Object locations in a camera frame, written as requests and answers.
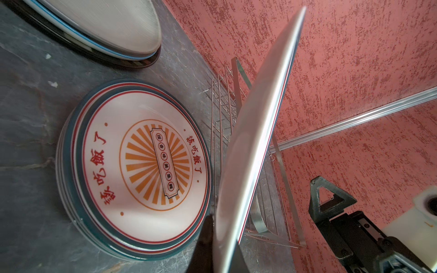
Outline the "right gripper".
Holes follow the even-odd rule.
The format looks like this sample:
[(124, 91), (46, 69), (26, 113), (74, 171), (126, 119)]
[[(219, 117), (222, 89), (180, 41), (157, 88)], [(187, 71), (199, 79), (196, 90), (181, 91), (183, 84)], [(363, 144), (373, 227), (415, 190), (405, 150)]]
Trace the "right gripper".
[[(321, 188), (331, 192), (332, 199), (321, 202)], [(386, 235), (362, 211), (344, 213), (357, 203), (348, 192), (318, 176), (311, 180), (310, 193), (309, 215), (348, 273), (433, 272), (412, 250), (398, 238)]]

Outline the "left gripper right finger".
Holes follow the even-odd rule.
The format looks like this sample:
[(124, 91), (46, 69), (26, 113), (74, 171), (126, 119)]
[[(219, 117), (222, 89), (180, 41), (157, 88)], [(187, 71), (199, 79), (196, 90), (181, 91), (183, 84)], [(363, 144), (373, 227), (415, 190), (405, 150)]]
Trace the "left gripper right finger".
[(232, 273), (249, 273), (248, 266), (244, 260), (239, 243), (237, 242), (232, 256)]

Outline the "right aluminium corner post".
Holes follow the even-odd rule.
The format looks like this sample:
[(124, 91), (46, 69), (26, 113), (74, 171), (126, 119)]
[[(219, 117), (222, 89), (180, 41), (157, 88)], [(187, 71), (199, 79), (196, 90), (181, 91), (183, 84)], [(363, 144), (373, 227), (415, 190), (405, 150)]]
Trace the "right aluminium corner post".
[(407, 108), (411, 108), (417, 106), (422, 103), (429, 102), (431, 100), (435, 100), (437, 98), (437, 88), (433, 87), (427, 89), (425, 91), (419, 92), (417, 94), (413, 94), (411, 96), (405, 97), (403, 99), (391, 102), (389, 104), (383, 105), (381, 107), (375, 108), (373, 110), (367, 111), (360, 115), (345, 119), (343, 121), (334, 123), (329, 126), (322, 127), (320, 129), (311, 131), (309, 133), (300, 135), (298, 137), (280, 142), (278, 144), (278, 150), (283, 151), (285, 149), (289, 149), (300, 144), (304, 144), (309, 141), (316, 140), (321, 137), (328, 136), (330, 134), (334, 134), (366, 122), (382, 118), (384, 116), (396, 113), (398, 111), (405, 110)]

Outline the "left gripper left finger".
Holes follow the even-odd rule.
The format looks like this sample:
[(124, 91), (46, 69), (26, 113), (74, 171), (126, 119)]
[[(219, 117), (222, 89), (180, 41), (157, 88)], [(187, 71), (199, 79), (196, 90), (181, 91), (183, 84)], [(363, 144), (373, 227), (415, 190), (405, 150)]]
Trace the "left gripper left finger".
[(186, 273), (213, 272), (213, 215), (205, 218)]

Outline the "dark striped rim plate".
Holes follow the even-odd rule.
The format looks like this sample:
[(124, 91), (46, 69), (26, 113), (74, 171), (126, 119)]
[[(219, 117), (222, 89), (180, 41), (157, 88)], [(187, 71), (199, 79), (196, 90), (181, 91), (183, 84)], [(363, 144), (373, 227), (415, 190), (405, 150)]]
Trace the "dark striped rim plate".
[(159, 47), (157, 52), (152, 54), (151, 57), (139, 61), (122, 60), (106, 55), (92, 48), (88, 48), (82, 42), (79, 42), (77, 39), (60, 30), (23, 1), (2, 1), (2, 3), (45, 36), (57, 41), (70, 50), (105, 66), (123, 70), (143, 69), (155, 64), (160, 57), (161, 47)]

